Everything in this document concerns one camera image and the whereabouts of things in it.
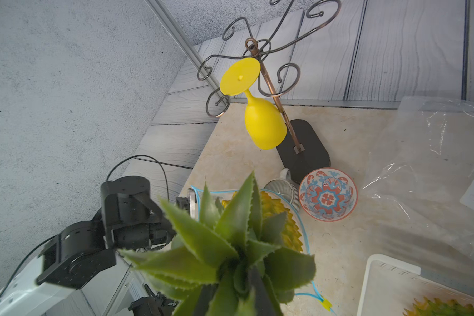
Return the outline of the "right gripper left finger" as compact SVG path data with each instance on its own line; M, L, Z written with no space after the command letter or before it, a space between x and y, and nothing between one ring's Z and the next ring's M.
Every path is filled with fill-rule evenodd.
M201 287L201 292L198 297L193 316L205 316L209 309L209 303L212 301L216 290L216 284L204 285L203 287Z

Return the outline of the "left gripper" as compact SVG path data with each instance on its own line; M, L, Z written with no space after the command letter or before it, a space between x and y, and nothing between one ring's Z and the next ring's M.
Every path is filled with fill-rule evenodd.
M175 199L175 207L189 215L195 221L199 221L199 207L197 203L197 197L195 195L177 197ZM170 244L177 235L177 231L165 213L161 203L155 204L155 207L162 210L163 217L159 222L159 226L154 229L154 241L152 242L152 247L148 248L148 250L152 251L163 249Z

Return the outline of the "pineapple from bag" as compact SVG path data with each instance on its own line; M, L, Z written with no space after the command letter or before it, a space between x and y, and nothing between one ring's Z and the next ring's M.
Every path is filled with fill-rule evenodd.
M412 309L405 309L403 315L474 316L474 307L471 304L462 305L454 299L444 302L439 298L429 300L428 298L424 297L423 301L415 300Z

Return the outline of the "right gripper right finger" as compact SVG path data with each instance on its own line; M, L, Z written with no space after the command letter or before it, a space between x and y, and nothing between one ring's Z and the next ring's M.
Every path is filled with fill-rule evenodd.
M255 309L257 315L276 316L273 303L270 300L267 289L256 267L248 273L248 284L255 292Z

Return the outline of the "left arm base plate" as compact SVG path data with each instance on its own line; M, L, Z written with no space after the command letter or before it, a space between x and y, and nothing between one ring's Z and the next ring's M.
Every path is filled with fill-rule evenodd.
M133 312L134 316L171 316L176 306L179 304L175 300L171 300L161 292L156 294L144 284L147 296L139 298L132 302L128 310Z

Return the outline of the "zip-top bag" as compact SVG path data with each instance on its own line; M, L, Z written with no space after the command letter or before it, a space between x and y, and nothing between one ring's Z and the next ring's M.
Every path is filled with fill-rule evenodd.
M403 98L369 153L361 193L434 223L474 261L474 102Z
M222 207L226 207L233 197L236 195L238 190L224 190L224 191L212 191L210 192L211 198L216 201L216 204L219 202ZM204 190L191 187L188 188L188 201L190 213L193 218L200 218L200 206L201 199L203 197ZM299 216L297 209L286 199L284 199L279 194L266 190L260 190L261 195L261 204L262 204L262 213L263 218L272 217L278 213L287 212L287 219L285 227L281 234L280 241L287 248L291 248L298 252L304 254L310 254L309 241L307 233L304 228L304 224ZM296 292L296 296L309 296L315 298L320 302L320 304L333 315L336 313L333 310L333 306L329 300L326 300L321 293L318 291L314 281L312 281L312 288L314 294Z

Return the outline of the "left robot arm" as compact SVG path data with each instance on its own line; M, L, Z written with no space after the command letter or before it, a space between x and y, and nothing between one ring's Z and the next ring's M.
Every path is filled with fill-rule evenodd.
M0 315L42 315L116 266L118 250L159 251L175 231L142 176L106 179L101 208L33 248L0 291Z

